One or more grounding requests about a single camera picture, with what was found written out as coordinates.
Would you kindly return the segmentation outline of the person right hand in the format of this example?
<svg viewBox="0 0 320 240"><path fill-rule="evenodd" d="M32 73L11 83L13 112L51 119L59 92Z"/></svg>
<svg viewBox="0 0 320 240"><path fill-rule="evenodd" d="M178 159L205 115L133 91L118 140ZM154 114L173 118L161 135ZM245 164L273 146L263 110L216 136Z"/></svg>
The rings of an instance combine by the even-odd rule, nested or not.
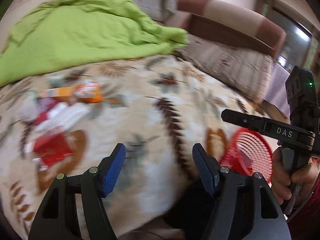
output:
<svg viewBox="0 0 320 240"><path fill-rule="evenodd" d="M285 200L292 197L289 186L294 184L302 184L300 193L296 199L295 206L298 206L308 198L319 175L319 164L317 159L310 158L308 165L304 166L292 175L289 175L283 168L281 161L281 147L278 147L273 153L271 179L271 189L278 203L281 205Z"/></svg>

